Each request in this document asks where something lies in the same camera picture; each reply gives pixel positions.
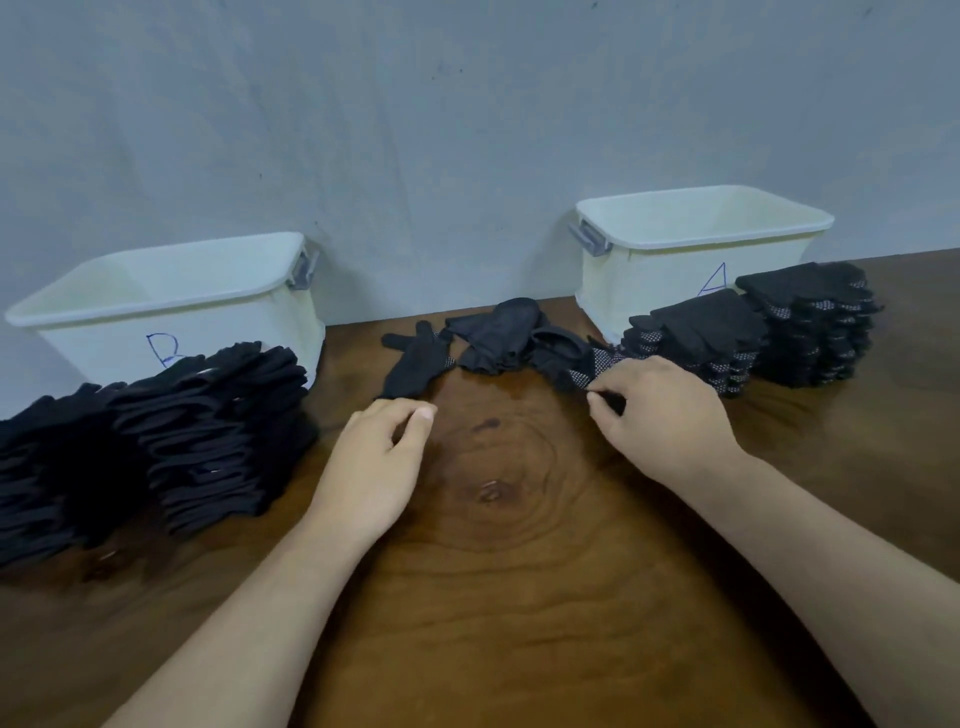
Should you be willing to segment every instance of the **bin rim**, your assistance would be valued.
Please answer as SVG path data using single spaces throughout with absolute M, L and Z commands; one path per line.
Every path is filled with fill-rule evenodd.
M 174 301 L 143 301 L 143 302 L 134 302 L 134 303 L 120 303 L 113 306 L 92 306 L 86 308 L 71 308 L 68 310 L 62 311 L 50 311 L 50 312 L 41 312 L 41 313 L 30 313 L 30 308 L 33 303 L 37 300 L 42 299 L 42 297 L 51 289 L 58 286 L 63 279 L 73 274 L 75 271 L 89 265 L 97 260 L 103 260 L 105 258 L 116 257 L 119 255 L 126 254 L 136 254 L 141 251 L 150 251 L 157 250 L 160 248 L 178 248 L 191 245 L 197 245 L 198 243 L 219 243 L 227 240 L 238 240 L 243 238 L 252 238 L 252 237 L 272 237 L 275 239 L 274 244 L 281 244 L 283 246 L 283 252 L 288 253 L 281 257 L 277 255 L 275 257 L 276 261 L 282 259 L 289 259 L 287 264 L 280 264 L 276 262 L 273 265 L 265 266 L 263 273 L 264 279 L 263 282 L 258 283 L 256 286 L 250 286 L 246 288 L 224 288 L 217 290 L 209 294 L 202 294 L 196 296 L 184 296 L 182 298 L 176 299 Z M 235 299 L 248 298 L 250 296 L 257 296 L 268 291 L 272 291 L 275 288 L 278 288 L 280 285 L 283 285 L 288 277 L 290 276 L 291 271 L 293 270 L 294 265 L 297 263 L 298 253 L 303 248 L 304 237 L 300 232 L 266 232 L 259 233 L 254 235 L 234 235 L 232 237 L 221 237 L 221 238 L 212 238 L 208 240 L 196 240 L 185 243 L 174 243 L 171 245 L 154 245 L 148 246 L 146 248 L 134 248 L 131 250 L 117 251 L 115 253 L 109 253 L 107 255 L 98 255 L 97 257 L 91 258 L 90 260 L 84 261 L 80 265 L 71 268 L 68 272 L 57 278 L 56 280 L 48 283 L 42 288 L 38 289 L 31 295 L 27 296 L 25 299 L 14 303 L 7 311 L 4 313 L 4 318 L 7 320 L 7 323 L 18 327 L 18 328 L 48 328 L 54 326 L 60 326 L 63 324 L 77 324 L 77 323 L 87 323 L 98 321 L 101 319 L 108 318 L 117 318 L 122 316 L 132 316 L 143 313 L 151 313 L 154 311 L 165 311 L 171 310 L 174 308 L 183 308 L 189 305 L 198 305 L 202 303 L 221 303 L 225 301 L 232 301 Z
M 661 241 L 635 241 L 624 239 L 623 236 L 611 233 L 609 230 L 605 229 L 605 225 L 602 219 L 596 214 L 596 211 L 593 210 L 593 207 L 596 207 L 598 203 L 608 203 L 612 200 L 622 200 L 629 197 L 651 197 L 657 195 L 666 195 L 666 194 L 679 194 L 692 191 L 702 192 L 705 190 L 744 190 L 749 191 L 751 194 L 755 194 L 759 197 L 765 197 L 767 199 L 774 199 L 780 201 L 781 203 L 787 203 L 793 207 L 797 212 L 802 212 L 807 216 L 807 220 L 801 223 L 793 225 L 780 225 L 774 227 L 757 227 L 745 229 L 737 232 L 730 232 L 726 234 L 716 234 L 716 235 L 707 235 L 701 237 L 688 237 L 688 238 L 675 238 L 670 240 L 661 240 Z M 638 251 L 655 251 L 655 250 L 668 250 L 671 248 L 686 248 L 691 246 L 698 245 L 718 245 L 723 243 L 734 243 L 734 242 L 746 242 L 750 240 L 761 240 L 764 238 L 771 237 L 789 237 L 791 235 L 802 235 L 802 234 L 811 234 L 816 232 L 823 232 L 829 230 L 833 226 L 834 217 L 828 212 L 821 210 L 817 207 L 812 207 L 809 205 L 804 205 L 803 203 L 794 202 L 780 195 L 775 195 L 772 192 L 767 192 L 766 190 L 759 189 L 758 187 L 751 187 L 747 184 L 713 184 L 705 185 L 698 187 L 677 187 L 674 189 L 658 189 L 658 190 L 649 190 L 646 192 L 629 192 L 623 195 L 611 195 L 609 197 L 594 197 L 587 200 L 581 200 L 577 203 L 576 206 L 577 214 L 582 220 L 586 220 L 591 226 L 597 229 L 607 240 L 609 240 L 613 245 L 618 245 L 621 248 L 628 248 L 630 250 Z

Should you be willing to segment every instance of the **right hand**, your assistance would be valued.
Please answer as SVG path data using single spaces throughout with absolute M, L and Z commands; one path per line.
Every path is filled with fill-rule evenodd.
M 625 359 L 588 389 L 590 416 L 604 437 L 663 485 L 676 487 L 743 455 L 716 391 L 659 356 Z M 623 416 L 597 392 L 626 398 Z

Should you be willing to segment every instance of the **left hand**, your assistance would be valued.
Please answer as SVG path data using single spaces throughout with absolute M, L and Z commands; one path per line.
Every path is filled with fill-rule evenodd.
M 346 530 L 371 546 L 410 501 L 437 407 L 415 400 L 377 400 L 354 412 L 330 453 L 304 520 Z M 400 441 L 396 428 L 409 418 Z

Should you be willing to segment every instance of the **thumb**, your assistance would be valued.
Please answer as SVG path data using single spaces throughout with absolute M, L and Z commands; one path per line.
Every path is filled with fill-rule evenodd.
M 590 405 L 590 416 L 593 421 L 597 423 L 603 436 L 612 443 L 615 432 L 620 426 L 620 417 L 596 392 L 587 392 L 587 402 Z
M 426 439 L 430 436 L 430 430 L 433 428 L 433 416 L 436 408 L 425 404 L 418 407 L 407 421 L 407 427 L 403 430 L 403 437 L 396 444 L 394 449 L 403 449 L 420 454 L 426 445 Z

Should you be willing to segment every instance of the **forearm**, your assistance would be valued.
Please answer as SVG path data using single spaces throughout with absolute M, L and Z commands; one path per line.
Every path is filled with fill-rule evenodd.
M 366 546 L 299 524 L 107 725 L 285 726 Z
M 960 719 L 960 585 L 743 456 L 674 490 L 770 582 L 880 726 Z

